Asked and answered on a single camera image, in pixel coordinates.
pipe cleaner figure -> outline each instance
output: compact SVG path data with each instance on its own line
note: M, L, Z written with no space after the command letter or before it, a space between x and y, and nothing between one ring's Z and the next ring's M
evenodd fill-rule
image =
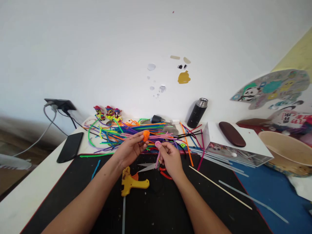
M119 110L118 108L115 109L115 117L114 117L114 119L117 122L119 122L119 123L123 120L120 112L121 112L121 110Z
M95 109L95 111L97 112L97 114L95 115L98 119L100 120L104 120L105 119L105 115L102 112L102 109L99 106L95 106L93 107Z
M114 117L115 117L115 109L110 107L110 106L107 106L106 107L106 111L107 111L107 114L106 114L106 117L109 119L109 120L113 120Z

forearm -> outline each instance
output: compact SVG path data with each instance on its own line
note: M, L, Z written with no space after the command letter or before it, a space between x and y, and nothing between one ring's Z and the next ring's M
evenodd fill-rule
M43 233L89 233L121 174L122 167L112 156L88 186L59 213Z
M199 195L185 174L183 174L183 176L181 176L179 179L175 180L175 183L180 190L188 210L195 234L230 234L228 228L222 223L218 216L211 210L211 208Z

power cord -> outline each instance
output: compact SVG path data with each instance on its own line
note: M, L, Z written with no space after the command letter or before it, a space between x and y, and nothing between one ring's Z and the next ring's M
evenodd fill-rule
M43 107L43 111L44 111L44 112L45 112L45 108L46 108L47 106L51 105L51 104L49 104L49 105L48 105L48 104L49 104L49 103L45 104L45 106ZM47 130L50 128L50 126L53 124L55 118L56 118L56 111L55 111L55 115L54 115L53 120L51 121L51 123L49 124L49 126L46 128L46 130L43 132L43 134L39 137L39 139L38 139L35 143L33 143L30 147L28 147L26 150L22 151L21 153L18 153L18 154L13 155L13 157L16 157L16 156L18 156L18 155L20 155L20 154L26 152L26 151L29 150L31 147L33 147L35 144L37 144L37 143L41 140L41 138L44 136L44 134L47 132Z
M70 118L71 118L71 121L72 121L73 125L74 125L74 126L75 126L75 128L77 129L77 127L76 127L76 124L75 124L74 120L72 119L72 117L71 117L71 116L70 116Z
M74 120L74 121L76 122L76 124L78 124L80 127L82 127L82 129L84 129L85 131L88 132L87 129L85 129L80 123L78 123L73 117L71 117L71 115L69 114L68 110L66 110L65 107L62 107L62 111L63 111L66 115L62 114L62 113L59 111L59 109L58 109L58 112L59 112L61 115L65 116L65 117L68 117L68 118L71 118L72 121Z
M54 105L54 103L51 105L51 107L52 107L52 110L56 113L56 110L57 110L57 105ZM45 109L43 109L43 112L45 113L45 116L48 118L48 120L50 120L50 122L51 123L53 123L62 133L64 133L66 136L68 136L65 132L63 132L62 131L62 129L60 129L50 118L49 118L49 116L46 114L46 112L45 112L46 110Z

hand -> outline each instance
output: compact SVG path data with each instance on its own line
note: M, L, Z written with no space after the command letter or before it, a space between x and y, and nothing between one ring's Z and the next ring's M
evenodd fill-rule
M163 142L158 149L161 154L159 161L161 164L165 164L167 172L172 179L176 182L179 178L183 178L185 174L179 150L169 142Z
M141 142L143 138L143 131L128 137L114 153L113 157L119 161L122 170L133 163L139 154L147 148L149 142Z

silver bottle cap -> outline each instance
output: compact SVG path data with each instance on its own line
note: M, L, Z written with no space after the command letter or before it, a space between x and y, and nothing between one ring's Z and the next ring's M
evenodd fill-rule
M200 98L197 102L196 102L196 105L199 106L199 107L207 107L208 106L208 100L205 99L205 98Z

